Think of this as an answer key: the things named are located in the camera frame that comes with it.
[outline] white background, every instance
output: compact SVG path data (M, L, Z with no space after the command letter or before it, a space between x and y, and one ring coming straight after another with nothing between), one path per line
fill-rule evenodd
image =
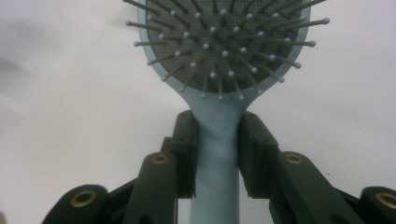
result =
M337 188L396 189L396 2L329 0L284 84L249 111L282 150L305 154ZM134 48L134 7L121 1L0 2L0 211L40 223L70 189L113 190L171 136L188 109ZM188 201L180 203L187 223ZM271 223L241 185L241 223Z

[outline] hairbrush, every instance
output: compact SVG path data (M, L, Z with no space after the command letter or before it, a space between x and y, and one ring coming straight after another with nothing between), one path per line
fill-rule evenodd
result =
M138 8L151 65L198 123L191 224L239 223L237 130L248 106L283 82L305 41L310 8L325 0L124 0Z

